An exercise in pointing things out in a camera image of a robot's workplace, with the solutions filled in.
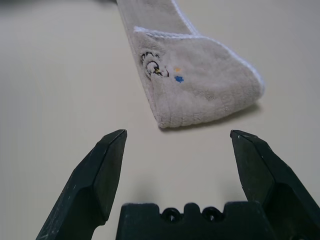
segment towel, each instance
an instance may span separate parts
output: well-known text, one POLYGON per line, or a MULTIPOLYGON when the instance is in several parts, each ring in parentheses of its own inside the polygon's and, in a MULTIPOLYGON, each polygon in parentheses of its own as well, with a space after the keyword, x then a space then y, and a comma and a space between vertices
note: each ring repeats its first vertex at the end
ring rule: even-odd
POLYGON ((258 72, 201 35, 174 0, 117 0, 138 73, 160 128, 207 123, 264 93, 258 72))

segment black plastic part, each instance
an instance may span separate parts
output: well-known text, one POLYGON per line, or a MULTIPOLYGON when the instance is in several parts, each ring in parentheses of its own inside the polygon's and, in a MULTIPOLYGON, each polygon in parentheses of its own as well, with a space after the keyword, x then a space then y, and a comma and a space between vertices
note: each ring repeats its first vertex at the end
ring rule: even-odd
POLYGON ((291 168, 255 135, 233 130, 240 181, 259 201, 278 240, 319 240, 320 209, 291 168))
POLYGON ((202 216, 209 222, 218 223, 224 219, 224 215, 215 207, 209 206, 202 211, 202 216))
POLYGON ((72 172, 36 240, 90 240, 109 218, 126 130, 104 136, 72 172))
MULTIPOLYGON (((212 210, 206 209, 205 215, 212 210)), ((116 240, 276 240, 261 205, 255 201, 227 203, 219 221, 208 221, 195 203, 185 205, 179 221, 164 220, 165 212, 172 210, 178 211, 168 208, 160 215, 156 204, 125 204, 116 240)))

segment embroidered design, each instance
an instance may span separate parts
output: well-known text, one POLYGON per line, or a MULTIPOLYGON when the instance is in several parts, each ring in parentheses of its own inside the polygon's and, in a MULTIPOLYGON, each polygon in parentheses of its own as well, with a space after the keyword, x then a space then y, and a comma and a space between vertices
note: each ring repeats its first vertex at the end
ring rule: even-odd
POLYGON ((169 77, 169 72, 166 66, 163 66, 159 54, 146 51, 141 55, 141 62, 145 68, 145 73, 150 78, 152 74, 156 74, 161 77, 169 77))
POLYGON ((182 76, 175 76, 174 78, 179 83, 182 83, 184 81, 184 78, 182 76))

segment tabletop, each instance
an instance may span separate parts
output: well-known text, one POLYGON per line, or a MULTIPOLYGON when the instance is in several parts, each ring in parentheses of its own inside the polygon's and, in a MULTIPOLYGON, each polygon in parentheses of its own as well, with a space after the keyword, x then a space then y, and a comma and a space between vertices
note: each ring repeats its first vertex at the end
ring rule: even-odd
POLYGON ((126 129, 109 221, 124 203, 163 211, 223 210, 245 201, 230 131, 258 135, 320 203, 320 2, 178 0, 205 36, 263 77, 257 104, 212 123, 161 130, 150 110, 117 5, 25 0, 0 8, 0 239, 34 240, 71 172, 102 136, 126 129))

